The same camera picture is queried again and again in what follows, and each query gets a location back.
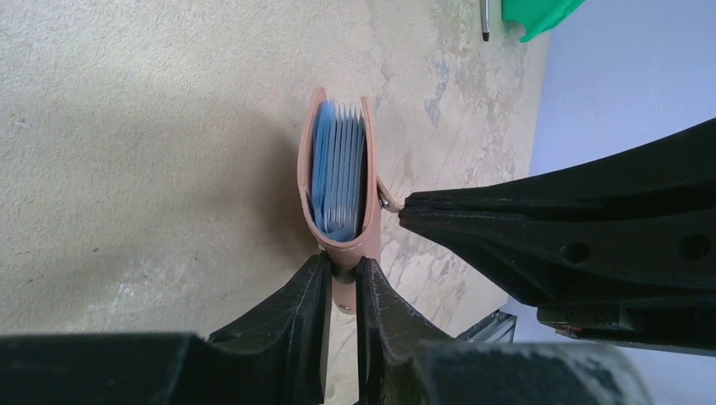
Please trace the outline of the pink card holder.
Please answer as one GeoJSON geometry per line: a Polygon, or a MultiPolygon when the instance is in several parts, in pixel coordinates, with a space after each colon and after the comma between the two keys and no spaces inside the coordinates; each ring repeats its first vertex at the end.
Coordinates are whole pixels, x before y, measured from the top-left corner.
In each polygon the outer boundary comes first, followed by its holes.
{"type": "Polygon", "coordinates": [[[356,267],[363,257],[380,260],[382,213],[402,208],[379,175],[368,98],[352,106],[314,89],[296,175],[307,226],[331,261],[334,303],[354,315],[356,267]]]}

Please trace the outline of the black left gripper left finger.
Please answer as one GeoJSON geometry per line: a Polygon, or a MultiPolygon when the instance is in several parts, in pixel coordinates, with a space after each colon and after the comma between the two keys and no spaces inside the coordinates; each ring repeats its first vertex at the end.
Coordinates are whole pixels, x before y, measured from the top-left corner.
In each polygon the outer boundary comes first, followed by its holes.
{"type": "Polygon", "coordinates": [[[4,336],[4,404],[320,404],[330,263],[311,256],[278,291],[192,332],[4,336]]]}

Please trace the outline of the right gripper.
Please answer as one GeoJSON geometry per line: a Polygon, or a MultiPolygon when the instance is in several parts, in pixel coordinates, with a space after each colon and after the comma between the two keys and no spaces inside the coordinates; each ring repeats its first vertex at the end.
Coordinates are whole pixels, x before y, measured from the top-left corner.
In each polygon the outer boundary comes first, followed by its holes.
{"type": "Polygon", "coordinates": [[[708,120],[543,175],[414,192],[399,218],[565,337],[713,357],[714,206],[708,120]]]}

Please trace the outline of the blue card sleeves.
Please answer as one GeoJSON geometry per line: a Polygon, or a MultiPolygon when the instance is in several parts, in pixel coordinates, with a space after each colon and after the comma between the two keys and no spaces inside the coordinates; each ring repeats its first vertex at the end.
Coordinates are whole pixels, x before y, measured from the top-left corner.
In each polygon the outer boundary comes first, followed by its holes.
{"type": "Polygon", "coordinates": [[[332,100],[318,106],[310,132],[309,208],[319,234],[349,242],[366,209],[366,123],[359,109],[332,100]]]}

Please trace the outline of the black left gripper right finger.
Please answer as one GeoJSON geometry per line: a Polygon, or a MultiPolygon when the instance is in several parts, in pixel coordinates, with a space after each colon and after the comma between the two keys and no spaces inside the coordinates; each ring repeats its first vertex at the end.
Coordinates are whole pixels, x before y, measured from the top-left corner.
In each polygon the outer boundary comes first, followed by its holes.
{"type": "Polygon", "coordinates": [[[650,404],[617,349],[583,343],[467,343],[433,325],[379,264],[356,268],[361,404],[650,404]]]}

